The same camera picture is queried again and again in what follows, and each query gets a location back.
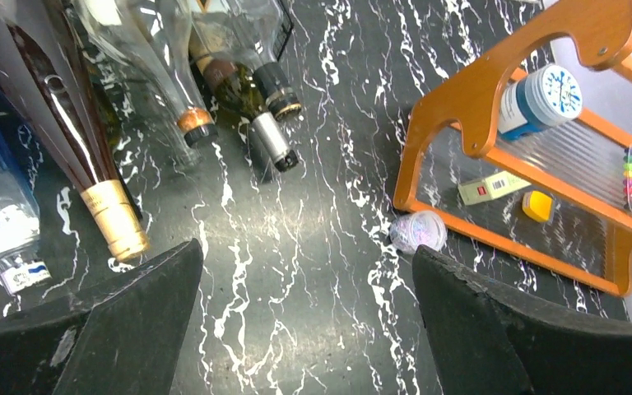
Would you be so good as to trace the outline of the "dark red wine bottle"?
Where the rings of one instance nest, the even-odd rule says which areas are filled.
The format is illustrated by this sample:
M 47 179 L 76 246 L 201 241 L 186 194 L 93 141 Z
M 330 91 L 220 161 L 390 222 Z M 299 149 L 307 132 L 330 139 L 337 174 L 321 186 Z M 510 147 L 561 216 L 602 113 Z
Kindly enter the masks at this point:
M 149 248 L 123 190 L 78 37 L 60 1 L 0 1 L 0 91 L 76 186 L 112 256 Z

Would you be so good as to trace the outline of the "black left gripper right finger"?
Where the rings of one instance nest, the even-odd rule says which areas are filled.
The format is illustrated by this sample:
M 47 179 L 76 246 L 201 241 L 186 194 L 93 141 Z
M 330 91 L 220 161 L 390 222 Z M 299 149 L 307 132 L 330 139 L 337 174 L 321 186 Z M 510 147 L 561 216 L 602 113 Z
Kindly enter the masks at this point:
M 632 323 L 580 313 L 425 246 L 412 275 L 447 394 L 632 394 Z

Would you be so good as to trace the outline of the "clear bottle black gold cap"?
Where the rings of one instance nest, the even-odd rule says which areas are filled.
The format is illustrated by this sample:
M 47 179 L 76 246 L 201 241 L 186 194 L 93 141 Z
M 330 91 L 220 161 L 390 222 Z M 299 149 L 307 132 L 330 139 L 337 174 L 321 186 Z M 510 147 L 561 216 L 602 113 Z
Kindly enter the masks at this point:
M 193 58 L 243 64 L 278 121 L 296 116 L 302 104 L 274 53 L 284 12 L 276 1 L 191 1 L 196 42 Z

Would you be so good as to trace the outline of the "green bottle silver cap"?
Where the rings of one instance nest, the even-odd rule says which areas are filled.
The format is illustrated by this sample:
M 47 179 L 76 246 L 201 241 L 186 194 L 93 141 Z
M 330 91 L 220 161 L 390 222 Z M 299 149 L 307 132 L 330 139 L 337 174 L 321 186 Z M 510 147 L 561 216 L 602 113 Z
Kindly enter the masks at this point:
M 296 167 L 299 157 L 267 108 L 253 82 L 251 71 L 241 63 L 232 63 L 211 54 L 210 48 L 195 30 L 190 34 L 188 49 L 211 93 L 220 104 L 251 123 L 253 135 L 276 169 L 284 173 Z

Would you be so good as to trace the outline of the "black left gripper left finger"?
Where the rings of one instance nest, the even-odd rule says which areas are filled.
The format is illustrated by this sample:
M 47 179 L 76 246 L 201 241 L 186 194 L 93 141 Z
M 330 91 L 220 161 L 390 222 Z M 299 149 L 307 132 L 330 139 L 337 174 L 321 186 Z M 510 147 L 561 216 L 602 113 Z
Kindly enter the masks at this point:
M 202 265 L 202 247 L 191 239 L 1 319 L 0 394 L 166 394 Z

